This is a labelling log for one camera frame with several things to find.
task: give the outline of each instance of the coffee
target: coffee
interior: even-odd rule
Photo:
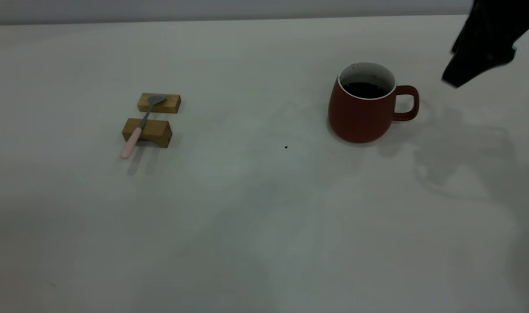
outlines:
[[[343,85],[343,88],[355,97],[364,99],[374,99],[384,97],[388,93],[372,83],[348,83]]]

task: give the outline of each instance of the white mug rim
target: white mug rim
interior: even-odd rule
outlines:
[[[349,66],[355,66],[355,65],[359,65],[359,64],[372,64],[372,65],[375,65],[375,66],[378,66],[378,67],[382,67],[384,68],[388,73],[390,73],[390,75],[392,75],[392,77],[394,78],[394,86],[392,87],[392,90],[389,92],[389,93],[386,93],[386,95],[382,96],[382,97],[378,97],[378,98],[361,98],[361,97],[357,97],[357,96],[354,96],[352,95],[351,93],[348,93],[346,91],[346,89],[344,89],[344,87],[342,86],[342,82],[340,81],[340,76],[342,75],[342,73],[349,67]],[[389,69],[387,69],[386,66],[384,65],[380,65],[378,63],[375,63],[375,62],[371,62],[371,61],[364,61],[364,62],[352,62],[346,66],[344,66],[342,68],[342,70],[339,72],[338,74],[338,78],[337,78],[337,81],[338,81],[338,86],[344,91],[344,93],[346,93],[347,95],[349,95],[350,97],[354,97],[356,99],[360,99],[360,100],[368,100],[368,101],[373,101],[373,100],[380,100],[380,99],[384,99],[386,97],[389,97],[395,90],[396,90],[396,87],[398,86],[398,83],[397,83],[397,80],[396,80],[396,77],[394,75],[394,73],[392,73],[392,71],[390,71]]]

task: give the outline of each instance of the white wall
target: white wall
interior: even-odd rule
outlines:
[[[472,0],[0,0],[0,24],[461,14]]]

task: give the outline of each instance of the pink spoon handle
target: pink spoon handle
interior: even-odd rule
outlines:
[[[120,153],[120,157],[123,160],[129,159],[131,154],[133,154],[133,148],[135,148],[137,140],[139,140],[139,137],[141,136],[141,132],[143,132],[143,129],[141,129],[141,127],[135,128],[135,130],[131,134],[131,137],[129,137],[129,140],[127,140],[125,147],[123,147],[123,150],[121,150]]]

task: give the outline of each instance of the wooden block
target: wooden block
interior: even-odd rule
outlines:
[[[137,107],[141,112],[147,112],[149,109],[149,97],[152,95],[163,95],[166,97],[165,101],[155,104],[153,112],[155,113],[177,113],[179,105],[181,104],[181,97],[179,95],[166,95],[165,93],[143,93]]]
[[[123,127],[123,138],[125,141],[131,137],[131,134],[141,124],[141,119],[128,119]],[[157,143],[161,148],[167,148],[171,139],[171,127],[167,121],[147,120],[139,140],[151,140]]]

